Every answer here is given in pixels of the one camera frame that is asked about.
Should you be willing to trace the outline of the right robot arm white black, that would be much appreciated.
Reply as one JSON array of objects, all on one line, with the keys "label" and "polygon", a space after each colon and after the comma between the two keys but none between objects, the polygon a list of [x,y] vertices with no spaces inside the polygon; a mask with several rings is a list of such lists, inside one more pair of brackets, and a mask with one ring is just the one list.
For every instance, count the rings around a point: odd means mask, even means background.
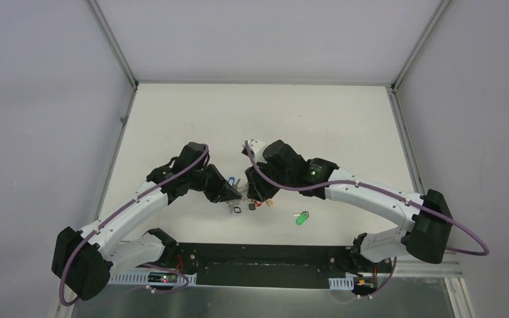
[{"label": "right robot arm white black", "polygon": [[297,192],[353,205],[395,224],[380,233],[363,233],[351,247],[351,266],[367,271],[386,258],[410,255],[429,264],[442,262],[452,229],[452,215],[442,193],[398,191],[358,178],[322,158],[304,159],[277,140],[266,144],[248,139],[242,153],[249,157],[247,196],[257,201],[273,198],[278,191]]}]

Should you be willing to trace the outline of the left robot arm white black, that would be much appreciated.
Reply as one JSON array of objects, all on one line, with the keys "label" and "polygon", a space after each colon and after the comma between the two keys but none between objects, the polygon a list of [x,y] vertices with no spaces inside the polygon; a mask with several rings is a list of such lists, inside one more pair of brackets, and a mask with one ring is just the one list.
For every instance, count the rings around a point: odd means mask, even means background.
[{"label": "left robot arm white black", "polygon": [[58,233],[52,272],[60,279],[58,298],[63,306],[87,301],[107,285],[111,276],[154,262],[171,266],[176,251],[155,233],[124,243],[123,239],[153,214],[189,191],[211,203],[242,198],[214,164],[206,144],[189,142],[169,163],[153,169],[140,187],[118,208],[83,226]]}]

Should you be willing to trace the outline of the green tagged key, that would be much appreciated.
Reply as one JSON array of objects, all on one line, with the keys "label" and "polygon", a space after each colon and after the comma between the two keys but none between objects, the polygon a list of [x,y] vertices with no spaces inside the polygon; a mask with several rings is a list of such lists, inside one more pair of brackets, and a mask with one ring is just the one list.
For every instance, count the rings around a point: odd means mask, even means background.
[{"label": "green tagged key", "polygon": [[301,226],[309,219],[310,214],[308,211],[303,211],[301,213],[295,213],[295,214],[293,214],[293,216],[296,218],[295,223],[298,226]]}]

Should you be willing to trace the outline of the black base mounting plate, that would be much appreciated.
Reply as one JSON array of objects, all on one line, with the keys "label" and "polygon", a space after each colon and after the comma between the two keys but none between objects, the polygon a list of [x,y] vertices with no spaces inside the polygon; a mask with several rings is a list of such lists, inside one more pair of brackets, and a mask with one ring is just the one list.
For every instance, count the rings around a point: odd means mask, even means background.
[{"label": "black base mounting plate", "polygon": [[172,243],[153,265],[195,277],[199,286],[350,289],[393,269],[391,260],[372,263],[344,246]]}]

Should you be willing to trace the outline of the left electronics board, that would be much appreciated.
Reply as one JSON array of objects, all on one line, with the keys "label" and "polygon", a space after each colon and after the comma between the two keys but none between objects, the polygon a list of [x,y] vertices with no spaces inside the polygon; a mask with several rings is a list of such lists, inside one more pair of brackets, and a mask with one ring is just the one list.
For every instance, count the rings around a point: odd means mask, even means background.
[{"label": "left electronics board", "polygon": [[149,283],[159,284],[175,284],[178,281],[179,275],[167,272],[150,272],[148,275]]}]

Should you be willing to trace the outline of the electronics board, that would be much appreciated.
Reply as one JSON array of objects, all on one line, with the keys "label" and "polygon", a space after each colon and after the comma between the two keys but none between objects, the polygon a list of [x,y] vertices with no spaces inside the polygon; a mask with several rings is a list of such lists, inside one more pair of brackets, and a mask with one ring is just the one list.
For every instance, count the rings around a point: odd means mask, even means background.
[{"label": "electronics board", "polygon": [[373,294],[378,289],[378,281],[376,278],[367,277],[359,278],[354,281],[353,293],[359,296],[367,296]]},{"label": "electronics board", "polygon": [[167,272],[150,272],[148,275],[149,283],[159,284],[175,284],[178,281],[179,275]]}]

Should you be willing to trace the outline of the right electronics board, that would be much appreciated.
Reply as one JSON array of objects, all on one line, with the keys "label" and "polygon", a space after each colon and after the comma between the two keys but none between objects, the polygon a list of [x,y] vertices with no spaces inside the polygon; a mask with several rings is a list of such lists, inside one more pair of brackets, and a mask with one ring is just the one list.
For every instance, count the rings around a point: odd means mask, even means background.
[{"label": "right electronics board", "polygon": [[373,294],[378,289],[378,281],[376,278],[367,277],[359,278],[354,281],[353,293],[359,296],[367,296]]}]

